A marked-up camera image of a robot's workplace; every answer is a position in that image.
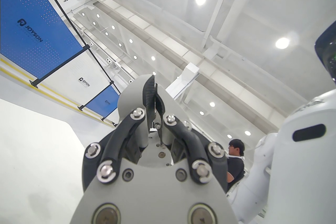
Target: yellow floor stripe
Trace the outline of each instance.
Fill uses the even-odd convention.
[[[21,71],[20,69],[16,68],[15,66],[13,66],[12,64],[10,64],[9,62],[3,60],[2,58],[0,58],[0,61],[3,62],[3,63],[5,63],[6,65],[8,65],[10,68],[14,69],[15,71],[19,72],[19,73],[22,74],[23,76],[27,77],[29,80],[34,80],[34,79],[35,79],[35,78],[33,78],[32,76],[27,75],[25,72]],[[74,105],[76,105],[76,106],[81,106],[81,104],[78,104],[78,103],[75,103],[74,101],[71,101],[71,100],[68,99],[67,97],[62,96],[61,94],[55,92],[54,90],[52,90],[51,88],[45,86],[44,84],[39,84],[39,85],[43,86],[44,88],[46,88],[47,90],[53,92],[54,94],[60,96],[61,98],[67,100],[68,102],[70,102],[70,103],[72,103],[72,104],[74,104]],[[94,112],[94,111],[92,111],[92,110],[90,110],[90,112],[91,112],[92,114],[94,114],[95,116],[97,116],[97,117],[102,117],[102,116],[100,116],[98,113],[96,113],[96,112]]]
[[[63,102],[63,101],[61,101],[61,100],[55,98],[54,96],[52,96],[52,95],[50,95],[50,94],[48,94],[48,93],[46,93],[46,92],[44,92],[44,91],[42,91],[42,90],[36,88],[35,86],[32,86],[29,82],[26,82],[25,80],[22,80],[21,78],[15,76],[15,75],[12,74],[11,72],[7,71],[6,69],[4,69],[4,68],[0,68],[0,71],[4,72],[5,74],[7,74],[8,76],[12,77],[13,79],[15,79],[15,80],[17,80],[17,81],[23,83],[24,85],[27,85],[27,86],[29,86],[30,88],[35,89],[35,90],[38,91],[39,93],[42,93],[43,95],[45,95],[45,96],[47,96],[47,97],[49,97],[49,98],[51,98],[51,99],[57,101],[58,103],[61,103],[61,104],[65,105],[65,106],[69,107],[71,110],[76,111],[76,112],[80,112],[80,113],[82,113],[82,114],[84,114],[84,115],[86,115],[86,116],[91,117],[92,119],[94,119],[94,120],[96,120],[96,121],[98,121],[98,122],[101,122],[101,123],[105,124],[106,126],[109,126],[109,127],[113,127],[113,128],[114,128],[114,126],[112,126],[112,125],[110,125],[110,124],[108,124],[108,123],[106,123],[106,122],[100,121],[100,120],[94,118],[93,116],[87,114],[87,113],[84,112],[84,111],[77,110],[77,109],[75,109],[74,107],[72,107],[71,105],[69,105],[69,104],[67,104],[67,103],[65,103],[65,102]]]

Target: gray metal plate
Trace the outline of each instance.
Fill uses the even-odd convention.
[[[210,206],[218,224],[237,224],[235,215],[215,178],[208,184],[197,185],[190,176],[187,161],[165,168],[151,168],[122,160],[121,173],[134,171],[134,178],[124,182],[121,176],[111,185],[91,182],[77,207],[70,224],[91,224],[95,210],[104,203],[113,203],[121,213],[121,224],[188,223],[190,208],[197,203]],[[188,173],[185,182],[175,177],[178,168]]]

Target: white banner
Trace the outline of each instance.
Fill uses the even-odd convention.
[[[86,53],[64,65],[43,83],[64,97],[85,105],[109,85],[107,76]]]

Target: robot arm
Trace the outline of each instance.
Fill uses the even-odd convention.
[[[84,195],[71,224],[237,223],[224,191],[223,147],[192,129],[154,76],[131,83],[118,110],[116,129],[85,151]],[[159,129],[149,133],[156,113]],[[162,144],[171,151],[172,165],[143,166],[152,154],[145,150]]]

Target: dotted pattern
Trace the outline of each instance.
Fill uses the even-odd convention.
[[[90,86],[78,81],[79,78],[86,80]],[[47,77],[44,83],[78,103],[86,104],[108,86],[109,81],[90,55],[83,53]]]
[[[109,86],[94,98],[87,105],[87,108],[106,117],[117,108],[118,100],[119,95],[114,91],[112,86]]]
[[[82,49],[48,0],[0,2],[0,53],[35,77],[43,77]]]

